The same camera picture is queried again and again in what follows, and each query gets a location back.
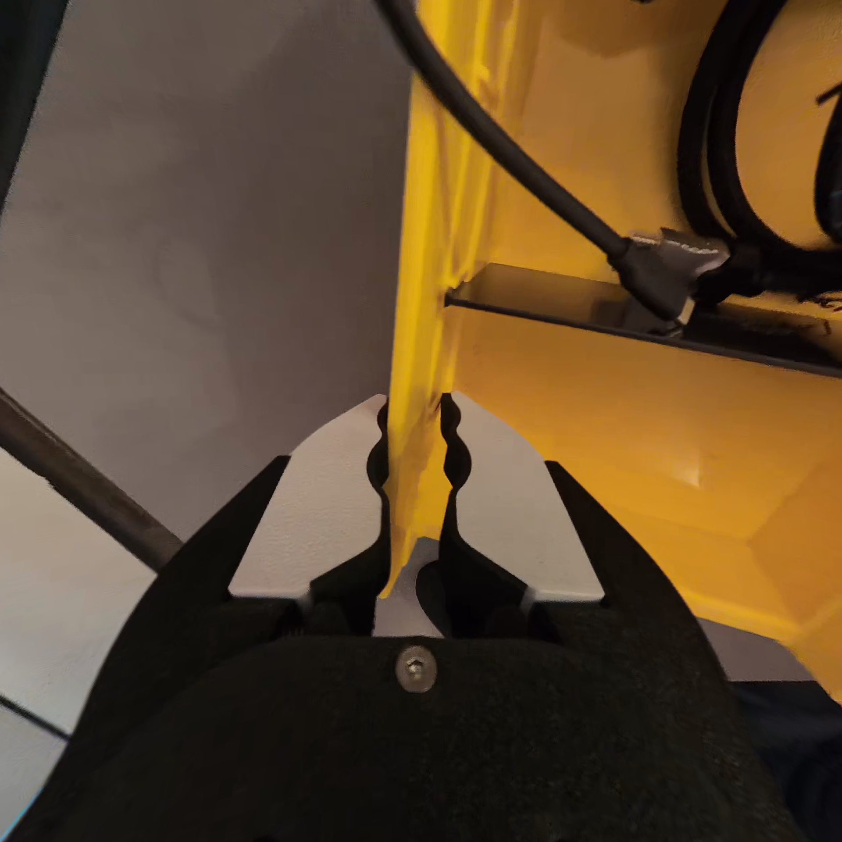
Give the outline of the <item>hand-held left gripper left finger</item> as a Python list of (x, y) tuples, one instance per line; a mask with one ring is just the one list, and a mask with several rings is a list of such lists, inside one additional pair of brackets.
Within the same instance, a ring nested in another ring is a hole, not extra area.
[(230, 592), (304, 599), (312, 582), (380, 537), (388, 469), (384, 394), (330, 420), (295, 448)]

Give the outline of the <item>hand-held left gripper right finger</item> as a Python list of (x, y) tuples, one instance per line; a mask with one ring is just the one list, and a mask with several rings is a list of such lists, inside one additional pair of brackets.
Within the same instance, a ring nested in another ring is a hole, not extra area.
[(442, 396), (440, 421), (467, 549), (518, 580), (527, 602), (601, 602), (605, 591), (535, 447), (463, 392)]

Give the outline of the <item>yellow plastic bin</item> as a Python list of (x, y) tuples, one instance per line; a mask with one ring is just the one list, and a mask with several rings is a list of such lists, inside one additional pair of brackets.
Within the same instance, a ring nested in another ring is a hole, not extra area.
[(840, 379), (446, 306), (487, 264), (840, 312), (808, 220), (840, 2), (376, 2), (411, 68), (389, 389), (392, 549), (457, 537), (442, 396), (560, 465), (691, 612), (841, 688)]

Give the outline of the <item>dark bin divider panel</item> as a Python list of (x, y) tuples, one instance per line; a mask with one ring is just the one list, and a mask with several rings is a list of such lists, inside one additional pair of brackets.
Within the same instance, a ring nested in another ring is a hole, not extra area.
[(445, 295), (446, 306), (840, 379), (839, 311), (793, 312), (760, 303), (732, 296), (697, 307), (684, 328), (669, 329), (615, 283), (496, 263)]

